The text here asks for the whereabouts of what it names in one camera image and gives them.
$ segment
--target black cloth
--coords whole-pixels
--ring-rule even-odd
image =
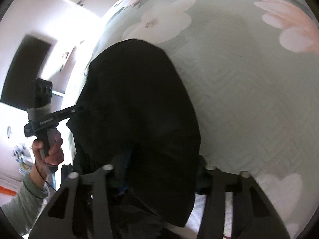
[[[129,193],[152,215],[184,226],[194,206],[200,133],[165,52],[136,39],[109,47],[89,66],[83,101],[89,110],[67,123],[77,151],[74,171],[93,172],[134,143]]]

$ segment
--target person's hand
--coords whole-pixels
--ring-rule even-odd
[[[50,165],[59,165],[64,161],[63,150],[61,148],[62,143],[63,140],[61,138],[61,134],[57,131],[55,135],[55,143],[48,152],[49,156],[45,159],[42,159],[40,154],[40,149],[43,148],[43,142],[35,140],[32,144],[36,167],[33,166],[30,172],[30,178],[33,183],[41,189],[43,188],[44,180],[47,178],[46,167]]]

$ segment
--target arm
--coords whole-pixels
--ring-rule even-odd
[[[49,189],[44,179],[47,179],[45,167],[47,164],[59,165],[64,161],[61,149],[62,139],[58,132],[54,146],[45,160],[41,159],[39,149],[42,142],[35,140],[32,150],[39,172],[35,165],[26,174],[18,194],[7,204],[1,206],[7,219],[20,235],[29,233],[42,211],[44,201],[49,198]]]

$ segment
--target wire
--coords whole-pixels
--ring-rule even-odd
[[[56,189],[53,188],[52,185],[45,180],[45,178],[42,177],[41,173],[39,172],[39,169],[38,169],[38,167],[37,167],[37,163],[36,163],[36,162],[34,162],[34,165],[35,165],[35,167],[36,167],[36,169],[37,169],[38,174],[39,174],[40,177],[42,178],[42,180],[44,180],[44,182],[45,182],[50,188],[52,188],[52,190],[54,190],[54,191],[56,192]]]

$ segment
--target television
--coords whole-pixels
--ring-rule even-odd
[[[26,111],[32,105],[32,82],[40,77],[51,44],[26,35],[10,64],[0,102]]]

